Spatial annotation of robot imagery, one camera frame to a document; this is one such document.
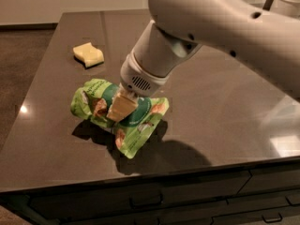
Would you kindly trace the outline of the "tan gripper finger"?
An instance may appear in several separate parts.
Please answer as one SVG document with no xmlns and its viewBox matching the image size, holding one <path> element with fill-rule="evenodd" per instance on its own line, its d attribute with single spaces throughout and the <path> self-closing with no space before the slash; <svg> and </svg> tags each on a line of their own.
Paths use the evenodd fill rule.
<svg viewBox="0 0 300 225">
<path fill-rule="evenodd" d="M 117 92 L 113 99 L 112 105 L 107 113 L 107 117 L 114 122 L 120 122 L 138 107 L 138 97 L 133 93 Z"/>
</svg>

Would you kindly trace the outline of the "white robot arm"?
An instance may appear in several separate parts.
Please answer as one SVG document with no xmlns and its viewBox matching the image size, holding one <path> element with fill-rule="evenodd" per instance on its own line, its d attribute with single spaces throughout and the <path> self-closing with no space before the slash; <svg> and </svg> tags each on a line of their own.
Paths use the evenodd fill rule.
<svg viewBox="0 0 300 225">
<path fill-rule="evenodd" d="M 300 98 L 300 21 L 242 0 L 148 0 L 152 20 L 120 70 L 107 117 L 119 122 L 201 46 L 218 49 Z"/>
</svg>

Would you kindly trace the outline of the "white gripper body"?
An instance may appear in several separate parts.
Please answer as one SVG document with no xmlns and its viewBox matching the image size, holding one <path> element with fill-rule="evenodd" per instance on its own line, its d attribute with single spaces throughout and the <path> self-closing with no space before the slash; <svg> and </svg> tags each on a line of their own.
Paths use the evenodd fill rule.
<svg viewBox="0 0 300 225">
<path fill-rule="evenodd" d="M 168 81 L 172 70 L 200 48 L 200 44 L 163 32 L 151 20 L 121 67 L 122 87 L 139 97 L 151 97 Z"/>
</svg>

